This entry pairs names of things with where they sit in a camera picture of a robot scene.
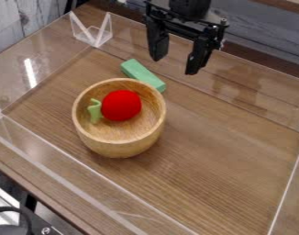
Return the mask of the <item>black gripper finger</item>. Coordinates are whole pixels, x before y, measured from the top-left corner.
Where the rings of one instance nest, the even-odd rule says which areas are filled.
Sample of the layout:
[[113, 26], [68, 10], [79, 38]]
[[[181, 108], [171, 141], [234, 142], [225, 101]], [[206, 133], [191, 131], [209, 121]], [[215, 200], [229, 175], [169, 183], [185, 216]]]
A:
[[151, 17], [146, 18], [147, 42], [151, 58], [155, 62], [165, 58], [170, 49], [170, 34], [165, 23]]
[[193, 44], [193, 52], [187, 56], [186, 74], [194, 75], [209, 62], [213, 51], [221, 48], [221, 41], [217, 37], [218, 27], [206, 27], [202, 32], [191, 31], [187, 34]]

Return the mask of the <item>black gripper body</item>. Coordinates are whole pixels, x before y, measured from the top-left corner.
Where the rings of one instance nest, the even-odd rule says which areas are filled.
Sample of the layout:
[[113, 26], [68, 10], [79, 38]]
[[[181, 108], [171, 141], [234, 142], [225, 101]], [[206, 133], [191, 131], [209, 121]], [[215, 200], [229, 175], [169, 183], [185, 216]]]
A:
[[229, 20], [211, 12], [211, 0], [145, 0], [146, 15], [165, 23], [169, 34], [186, 38], [191, 31], [218, 27], [218, 40], [225, 37]]

